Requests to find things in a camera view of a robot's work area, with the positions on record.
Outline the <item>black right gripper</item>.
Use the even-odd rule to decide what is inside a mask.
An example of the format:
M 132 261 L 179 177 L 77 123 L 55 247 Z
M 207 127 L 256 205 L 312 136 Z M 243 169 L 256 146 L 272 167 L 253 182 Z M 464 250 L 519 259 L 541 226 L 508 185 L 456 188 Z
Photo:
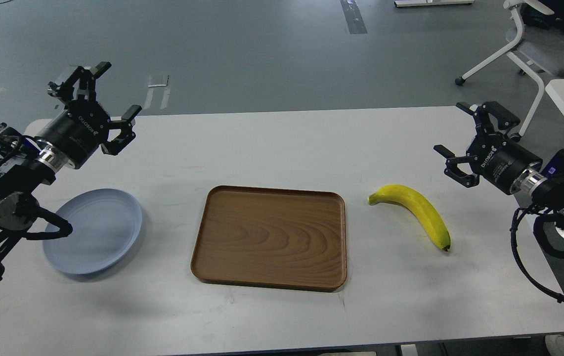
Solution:
M 476 139 L 500 134 L 509 140 L 490 144 L 474 140 L 466 151 L 467 156 L 455 156 L 442 144 L 435 145 L 434 151 L 446 160 L 444 174 L 467 188 L 477 186 L 483 176 L 507 195 L 518 192 L 521 175 L 529 169 L 537 170 L 543 164 L 542 158 L 517 144 L 521 140 L 519 133 L 510 133 L 521 123 L 519 117 L 497 101 L 480 105 L 458 102 L 456 107 L 473 117 Z M 470 164 L 473 173 L 462 171 L 458 167 L 460 164 Z

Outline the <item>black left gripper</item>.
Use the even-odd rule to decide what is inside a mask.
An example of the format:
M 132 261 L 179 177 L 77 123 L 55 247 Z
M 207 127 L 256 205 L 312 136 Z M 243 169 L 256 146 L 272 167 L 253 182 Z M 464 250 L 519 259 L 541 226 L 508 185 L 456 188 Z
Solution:
M 47 84 L 47 94 L 63 104 L 63 111 L 36 135 L 68 159 L 72 169 L 80 169 L 98 146 L 105 155 L 118 155 L 136 137 L 133 127 L 142 107 L 133 104 L 120 120 L 107 120 L 108 113 L 96 98 L 96 81 L 112 67 L 110 62 L 99 62 L 94 67 L 70 65 L 56 79 Z M 80 108 L 98 108 L 98 113 Z M 119 135 L 108 140 L 110 131 Z

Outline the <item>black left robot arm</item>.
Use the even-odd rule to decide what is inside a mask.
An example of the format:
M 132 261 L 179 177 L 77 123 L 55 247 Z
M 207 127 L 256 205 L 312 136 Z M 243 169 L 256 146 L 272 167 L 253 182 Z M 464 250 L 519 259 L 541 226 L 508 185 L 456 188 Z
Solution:
M 133 104 L 112 120 L 96 97 L 96 81 L 111 63 L 71 66 L 47 85 L 47 94 L 63 111 L 37 135 L 29 136 L 0 124 L 0 281 L 3 260 L 21 241 L 67 237 L 72 225 L 43 208 L 33 196 L 42 184 L 51 185 L 63 167 L 80 169 L 101 149 L 117 155 L 135 139 L 134 119 L 141 106 Z

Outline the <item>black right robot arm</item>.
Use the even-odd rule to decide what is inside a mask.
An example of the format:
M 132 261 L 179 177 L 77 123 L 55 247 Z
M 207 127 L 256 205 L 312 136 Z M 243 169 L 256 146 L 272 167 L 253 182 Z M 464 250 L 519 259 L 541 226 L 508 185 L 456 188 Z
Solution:
M 446 160 L 445 175 L 464 187 L 478 185 L 485 178 L 506 195 L 525 192 L 531 202 L 517 208 L 510 227 L 511 250 L 517 266 L 535 288 L 557 302 L 564 303 L 564 294 L 537 282 L 526 270 L 518 251 L 517 231 L 523 217 L 534 215 L 533 236 L 541 249 L 551 257 L 564 259 L 564 149 L 553 160 L 543 160 L 519 144 L 519 135 L 510 130 L 520 123 L 496 101 L 456 107 L 470 115 L 476 135 L 464 156 L 456 156 L 446 147 L 434 146 Z

